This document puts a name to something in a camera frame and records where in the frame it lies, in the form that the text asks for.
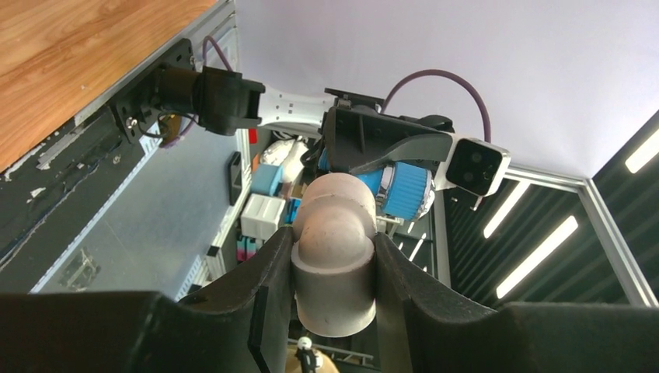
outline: blue box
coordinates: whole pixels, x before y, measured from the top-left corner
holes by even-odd
[[[259,168],[252,175],[250,190],[252,193],[274,196],[283,175],[284,167],[282,166],[259,165]]]

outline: camera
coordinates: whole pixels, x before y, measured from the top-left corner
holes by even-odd
[[[502,148],[474,138],[461,138],[455,143],[446,180],[485,197],[497,191],[510,162],[509,153]]]

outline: black mounting plate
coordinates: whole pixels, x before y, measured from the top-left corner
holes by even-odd
[[[158,119],[159,111],[153,107],[152,97],[156,86],[157,68],[176,67],[194,71],[192,43],[189,39],[176,42],[152,64],[132,79],[108,102],[117,124],[126,134],[129,142],[141,137],[137,125],[145,130]]]

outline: blue motor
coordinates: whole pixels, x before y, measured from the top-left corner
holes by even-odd
[[[329,169],[326,151],[320,155],[318,168]],[[371,173],[356,175],[373,193],[382,212],[403,218],[418,219],[434,201],[432,173],[427,169],[395,162]]]

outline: white panel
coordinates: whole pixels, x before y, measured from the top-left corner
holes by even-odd
[[[659,2],[237,2],[243,72],[298,94],[386,96],[403,76],[453,71],[481,93],[513,161],[593,176],[659,108]],[[482,137],[452,82],[410,83],[390,113],[443,113]]]

